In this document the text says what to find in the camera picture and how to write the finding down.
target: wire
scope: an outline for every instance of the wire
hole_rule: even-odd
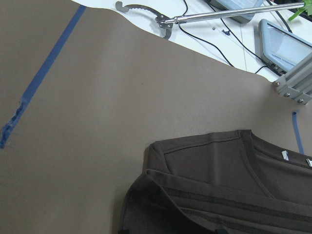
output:
[[[183,13],[183,15],[185,15],[187,13],[187,11],[189,10],[189,6],[187,5],[186,1],[183,0],[184,4],[185,4],[185,7],[186,7],[186,10],[185,12]]]
[[[267,3],[270,4],[271,6],[273,5],[273,4],[271,3],[270,0],[267,0]],[[283,21],[283,23],[285,24],[285,26],[286,26],[288,32],[293,33],[292,30],[291,30],[291,28],[289,27],[289,25],[286,23],[286,21],[285,21],[284,18],[282,17],[282,15],[281,15],[278,11],[276,11],[276,13],[277,13],[277,15],[280,17],[280,19]]]
[[[186,3],[186,0],[183,0],[183,2],[184,2],[185,7],[186,7],[186,11],[183,13],[183,15],[185,15],[185,14],[187,13],[187,11],[189,10],[189,7],[188,7],[188,5],[187,5],[187,3]],[[191,37],[193,37],[193,38],[196,38],[197,40],[201,40],[201,41],[203,41],[203,42],[205,42],[205,43],[207,43],[207,44],[212,45],[214,48],[216,48],[216,49],[220,52],[220,54],[224,57],[224,59],[227,61],[227,63],[228,63],[230,66],[234,67],[233,64],[230,63],[230,61],[225,57],[225,55],[222,53],[222,51],[221,51],[216,45],[214,45],[214,44],[212,44],[211,42],[206,41],[206,40],[204,40],[204,39],[202,39],[202,38],[196,37],[196,36],[194,36],[193,34],[191,34],[191,33],[187,32],[187,31],[185,31],[185,30],[181,27],[180,24],[179,24],[178,26],[179,26],[180,30],[181,30],[183,33],[185,33],[185,34],[187,34],[187,35],[189,35],[189,36],[191,36]]]
[[[207,4],[210,6],[210,8],[216,12],[215,8],[213,6],[211,6],[211,4],[209,2],[207,2]],[[233,31],[226,25],[226,23],[223,21],[222,18],[220,18],[220,20],[222,21],[222,23],[224,24],[224,26],[230,31],[230,33],[232,33],[232,35],[237,39],[237,41],[252,55],[256,56],[262,63],[265,64],[265,61],[258,55],[256,55],[254,52],[252,52],[250,49],[248,49],[241,41],[240,39],[233,33]],[[281,76],[281,74],[279,74],[276,70],[274,70],[273,68],[267,66],[267,68],[269,68],[272,72],[274,72],[276,75]]]
[[[222,51],[221,51],[216,45],[214,45],[214,44],[212,44],[211,42],[206,41],[206,40],[204,40],[204,39],[202,39],[202,38],[196,37],[196,36],[194,36],[193,34],[190,34],[189,32],[185,31],[183,28],[181,28],[181,25],[180,25],[180,24],[179,24],[178,26],[179,26],[179,28],[181,29],[181,31],[182,31],[183,33],[185,33],[185,34],[187,34],[187,35],[189,35],[189,36],[191,36],[191,37],[193,37],[193,38],[196,38],[196,39],[198,39],[198,40],[201,40],[201,41],[203,41],[203,42],[205,42],[205,43],[208,43],[208,44],[212,45],[214,48],[216,48],[216,49],[220,52],[220,54],[224,57],[224,59],[227,61],[227,63],[228,63],[230,66],[234,67],[233,64],[231,64],[230,61],[228,61],[228,59],[224,56],[224,54],[222,53]]]
[[[258,71],[256,71],[255,72],[255,74],[257,74],[262,68],[264,68],[264,67],[268,67],[267,65],[264,65],[264,66],[262,66],[262,67],[260,67],[259,69],[258,69]]]

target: electronic device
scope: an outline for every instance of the electronic device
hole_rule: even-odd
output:
[[[264,62],[285,74],[312,53],[312,44],[262,19],[259,23],[260,54]]]
[[[263,0],[206,0],[212,6],[222,10],[237,10],[252,7],[260,7]],[[254,14],[231,17],[240,23],[248,23],[254,17]]]

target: metal pole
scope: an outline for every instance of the metal pole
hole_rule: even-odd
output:
[[[273,5],[273,6],[262,6],[255,8],[245,8],[245,9],[237,9],[237,10],[228,10],[228,11],[220,11],[220,12],[211,12],[211,13],[202,13],[196,15],[188,15],[188,16],[176,16],[172,19],[164,20],[161,23],[188,23],[188,22],[196,22],[202,20],[213,20],[219,18],[227,18],[234,16],[241,16],[245,14],[255,14],[262,13],[268,11],[279,11],[279,10],[287,10],[303,7],[303,2],[298,3],[289,3],[282,5]]]

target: t-shirt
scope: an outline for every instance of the t-shirt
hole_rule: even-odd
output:
[[[126,195],[120,233],[312,233],[307,159],[250,130],[157,141]]]

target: blue painter's tape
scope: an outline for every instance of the blue painter's tape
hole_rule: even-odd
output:
[[[71,32],[73,31],[75,25],[79,21],[80,17],[82,16],[83,12],[85,11],[86,6],[80,5],[70,22],[68,23],[67,27],[65,28],[62,35],[59,37],[57,43],[51,50],[48,57],[45,59],[44,63],[30,82],[29,86],[25,90],[24,94],[22,95],[20,99],[20,106],[15,111],[15,114],[13,117],[7,122],[6,125],[2,127],[1,130],[1,136],[0,136],[0,148],[2,149],[7,141],[7,139],[10,137],[13,129],[19,122],[20,117],[24,113],[25,109],[27,108],[31,98],[34,96],[35,92],[39,88],[40,84],[42,83],[44,77],[50,70],[53,62],[59,55],[60,51],[62,50],[64,44],[66,43],[67,39],[69,38]]]
[[[304,155],[303,146],[302,146],[302,142],[300,138],[300,132],[299,132],[298,124],[297,124],[297,112],[296,111],[292,113],[292,125],[294,129],[294,134],[296,136],[299,152]]]

